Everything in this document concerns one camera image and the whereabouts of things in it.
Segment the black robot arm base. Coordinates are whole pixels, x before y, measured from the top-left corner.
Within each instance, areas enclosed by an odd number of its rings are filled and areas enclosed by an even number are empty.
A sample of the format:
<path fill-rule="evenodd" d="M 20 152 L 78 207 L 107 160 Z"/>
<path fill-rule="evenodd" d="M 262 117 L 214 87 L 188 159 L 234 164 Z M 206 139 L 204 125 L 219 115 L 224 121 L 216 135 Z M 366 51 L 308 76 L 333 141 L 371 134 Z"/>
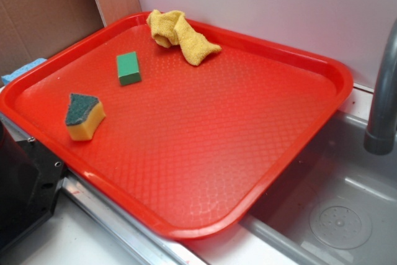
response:
<path fill-rule="evenodd" d="M 1 252 L 52 217 L 64 162 L 38 140 L 15 141 L 1 124 Z"/>

